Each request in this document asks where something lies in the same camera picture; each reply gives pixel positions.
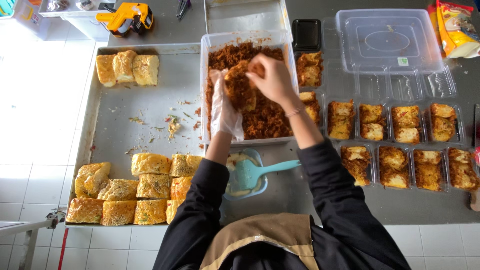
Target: light blue spatula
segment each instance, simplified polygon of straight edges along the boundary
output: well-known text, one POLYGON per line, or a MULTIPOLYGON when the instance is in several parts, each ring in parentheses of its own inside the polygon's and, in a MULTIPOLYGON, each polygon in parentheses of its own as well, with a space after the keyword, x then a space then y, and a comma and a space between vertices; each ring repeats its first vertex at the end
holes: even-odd
POLYGON ((284 171, 300 166, 300 160, 290 160, 272 166, 257 167, 250 160, 237 162, 235 169, 241 190, 252 189, 257 185, 258 178, 267 172, 284 171))

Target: clear plastic container lid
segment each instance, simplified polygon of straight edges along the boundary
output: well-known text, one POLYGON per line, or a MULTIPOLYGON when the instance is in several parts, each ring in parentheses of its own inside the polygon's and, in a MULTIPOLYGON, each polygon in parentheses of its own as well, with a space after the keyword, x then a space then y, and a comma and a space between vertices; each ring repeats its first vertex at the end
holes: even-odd
POLYGON ((354 72, 351 64, 420 67, 442 62, 426 10, 341 10, 336 26, 347 72, 354 72))

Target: bracelet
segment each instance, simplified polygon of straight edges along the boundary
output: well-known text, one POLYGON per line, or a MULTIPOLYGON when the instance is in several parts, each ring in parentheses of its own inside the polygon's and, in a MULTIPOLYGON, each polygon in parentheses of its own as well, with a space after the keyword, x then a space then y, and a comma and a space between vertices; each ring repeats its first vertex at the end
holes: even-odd
POLYGON ((285 113, 285 117, 290 118, 292 116, 299 114, 301 111, 304 111, 304 110, 305 110, 305 104, 302 103, 300 107, 293 109, 293 111, 289 113, 285 113))

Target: black sleeve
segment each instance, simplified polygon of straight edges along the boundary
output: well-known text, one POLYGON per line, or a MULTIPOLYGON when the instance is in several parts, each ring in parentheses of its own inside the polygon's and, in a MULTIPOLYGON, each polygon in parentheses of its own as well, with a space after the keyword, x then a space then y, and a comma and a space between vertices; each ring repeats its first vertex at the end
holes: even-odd
POLYGON ((206 159, 200 162, 186 200, 165 232, 154 270, 200 267, 208 246, 220 230, 219 207, 228 177, 224 165, 206 159))
POLYGON ((324 230, 393 269, 410 269, 395 241, 370 213, 362 188, 354 185, 332 143, 325 139, 298 154, 324 230))

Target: gloved hand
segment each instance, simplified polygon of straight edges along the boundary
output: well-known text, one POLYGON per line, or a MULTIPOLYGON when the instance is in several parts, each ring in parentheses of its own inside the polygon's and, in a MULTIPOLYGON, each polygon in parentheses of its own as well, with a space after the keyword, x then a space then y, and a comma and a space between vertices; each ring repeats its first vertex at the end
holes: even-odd
POLYGON ((214 86, 212 96, 212 119, 210 133, 213 138, 218 131, 232 134, 237 141, 243 141, 242 115, 233 109, 230 100, 225 94, 225 74, 228 69, 222 71, 211 70, 208 74, 214 86))

